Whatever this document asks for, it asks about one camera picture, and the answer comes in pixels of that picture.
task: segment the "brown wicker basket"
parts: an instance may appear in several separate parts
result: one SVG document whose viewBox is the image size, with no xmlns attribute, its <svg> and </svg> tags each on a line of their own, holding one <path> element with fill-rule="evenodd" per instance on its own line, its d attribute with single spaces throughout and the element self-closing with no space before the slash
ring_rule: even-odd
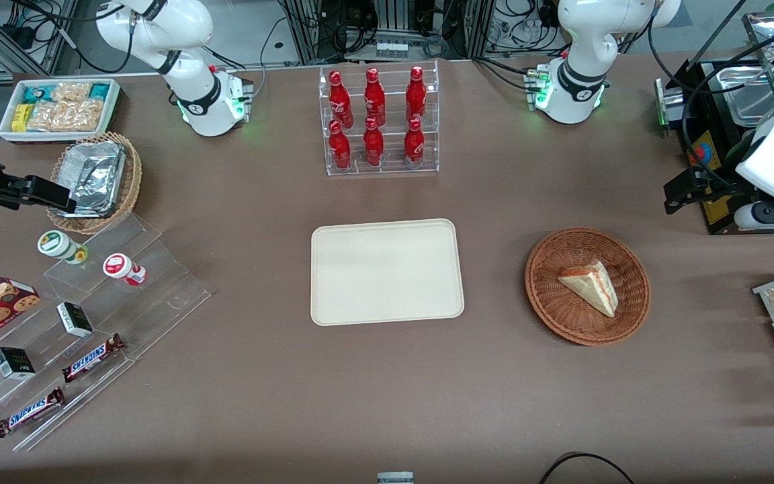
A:
<svg viewBox="0 0 774 484">
<path fill-rule="evenodd" d="M 603 315 L 557 280 L 570 267 L 602 261 L 619 305 Z M 650 284 L 635 253 L 611 235 L 587 227 L 550 233 L 531 252 L 525 289 L 533 309 L 551 331 L 585 346 L 614 344 L 632 336 L 647 319 Z"/>
<path fill-rule="evenodd" d="M 51 208 L 46 209 L 46 215 L 50 217 L 52 223 L 56 227 L 68 232 L 84 233 L 91 235 L 98 233 L 105 226 L 109 225 L 113 220 L 121 217 L 121 215 L 130 212 L 133 206 L 136 205 L 136 199 L 139 197 L 139 184 L 142 183 L 142 160 L 139 159 L 139 153 L 136 153 L 136 149 L 127 138 L 116 134 L 116 132 L 105 132 L 104 134 L 91 136 L 84 138 L 84 140 L 77 141 L 77 143 L 99 143 L 101 141 L 116 141 L 120 143 L 127 150 L 127 159 L 125 160 L 124 173 L 121 175 L 121 188 L 119 189 L 118 196 L 118 208 L 116 211 L 107 218 L 65 218 L 59 217 L 52 211 Z M 55 180 L 58 178 L 58 170 L 61 169 L 62 160 L 65 159 L 65 154 L 68 147 L 64 150 L 60 157 L 58 157 L 58 163 L 55 168 L 52 169 L 52 178 Z"/>
</svg>

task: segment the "table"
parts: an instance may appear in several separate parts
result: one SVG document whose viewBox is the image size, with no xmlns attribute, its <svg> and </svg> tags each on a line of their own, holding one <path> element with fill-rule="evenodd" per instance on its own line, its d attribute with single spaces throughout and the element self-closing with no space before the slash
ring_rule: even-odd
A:
<svg viewBox="0 0 774 484">
<path fill-rule="evenodd" d="M 325 175 L 317 69 L 270 71 L 252 122 L 219 138 L 179 119 L 160 77 L 120 77 L 136 212 L 216 294 L 35 450 L 0 441 L 0 482 L 534 482 L 571 450 L 643 483 L 774 482 L 774 334 L 750 293 L 774 280 L 774 236 L 664 214 L 685 160 L 656 128 L 653 60 L 620 58 L 578 126 L 470 62 L 440 70 L 437 177 L 353 180 Z M 61 150 L 3 143 L 0 161 L 47 175 Z M 313 230 L 437 217 L 457 227 L 463 315 L 313 324 Z M 531 248 L 578 225 L 626 242 L 653 286 L 617 346 L 556 337 L 525 296 Z M 49 227 L 40 208 L 0 208 L 0 275 L 51 266 L 34 248 Z M 550 482 L 615 476 L 572 460 Z"/>
</svg>

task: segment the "yogurt cup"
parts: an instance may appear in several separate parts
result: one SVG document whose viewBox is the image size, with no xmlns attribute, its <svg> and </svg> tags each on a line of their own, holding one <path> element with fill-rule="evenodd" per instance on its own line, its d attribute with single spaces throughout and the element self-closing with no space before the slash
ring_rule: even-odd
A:
<svg viewBox="0 0 774 484">
<path fill-rule="evenodd" d="M 81 264 L 89 257 L 89 249 L 80 242 L 74 242 L 61 230 L 49 230 L 38 239 L 38 251 L 45 256 Z"/>
<path fill-rule="evenodd" d="M 103 263 L 103 272 L 113 279 L 121 279 L 131 286 L 138 286 L 145 281 L 145 267 L 134 263 L 132 258 L 116 253 Z"/>
</svg>

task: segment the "red coca-cola bottle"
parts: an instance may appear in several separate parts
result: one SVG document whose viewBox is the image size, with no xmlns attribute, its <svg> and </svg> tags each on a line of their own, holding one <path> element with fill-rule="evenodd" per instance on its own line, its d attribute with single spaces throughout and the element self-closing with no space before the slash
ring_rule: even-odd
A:
<svg viewBox="0 0 774 484">
<path fill-rule="evenodd" d="M 374 117 L 378 126 L 387 123 L 384 87 L 378 81 L 378 69 L 374 67 L 366 69 L 366 91 L 363 92 L 363 98 L 366 100 L 366 116 Z"/>
<path fill-rule="evenodd" d="M 408 122 L 417 116 L 422 119 L 426 114 L 426 85 L 423 83 L 423 68 L 415 65 L 411 67 L 411 82 L 408 83 L 408 91 L 405 91 L 405 117 Z"/>
<path fill-rule="evenodd" d="M 381 160 L 384 158 L 384 135 L 378 129 L 378 120 L 375 116 L 366 118 L 363 144 L 366 146 L 366 163 L 373 168 L 381 166 Z"/>
<path fill-rule="evenodd" d="M 405 134 L 405 166 L 418 169 L 423 163 L 423 143 L 426 138 L 420 131 L 420 118 L 413 117 L 408 122 L 408 132 Z"/>
<path fill-rule="evenodd" d="M 349 171 L 351 169 L 351 145 L 348 143 L 348 138 L 342 132 L 342 126 L 338 120 L 331 120 L 328 126 L 331 128 L 328 144 L 331 146 L 334 165 L 339 171 Z"/>
<path fill-rule="evenodd" d="M 334 119 L 342 123 L 342 128 L 350 129 L 351 126 L 354 126 L 354 114 L 351 113 L 351 96 L 342 85 L 342 74 L 338 71 L 331 71 L 328 79 L 331 81 L 331 110 Z"/>
</svg>

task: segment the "snickers wrapper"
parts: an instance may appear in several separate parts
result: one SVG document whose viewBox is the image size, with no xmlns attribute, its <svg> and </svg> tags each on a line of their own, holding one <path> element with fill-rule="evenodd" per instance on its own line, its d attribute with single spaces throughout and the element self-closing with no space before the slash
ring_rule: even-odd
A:
<svg viewBox="0 0 774 484">
<path fill-rule="evenodd" d="M 92 350 L 88 355 L 79 358 L 74 364 L 62 370 L 64 382 L 73 382 L 81 374 L 88 372 L 123 346 L 124 341 L 121 341 L 119 334 L 113 334 L 113 337 L 105 340 L 103 344 Z"/>
<path fill-rule="evenodd" d="M 62 392 L 61 388 L 56 387 L 52 390 L 52 393 L 42 399 L 39 399 L 39 401 L 28 405 L 28 407 L 22 409 L 19 411 L 19 413 L 13 414 L 10 419 L 0 420 L 0 438 L 3 438 L 10 432 L 15 431 L 17 427 L 30 421 L 31 419 L 37 419 L 37 417 L 40 417 L 41 413 L 46 413 L 46 411 L 50 410 L 51 408 L 61 407 L 61 405 L 64 404 L 65 394 Z"/>
</svg>

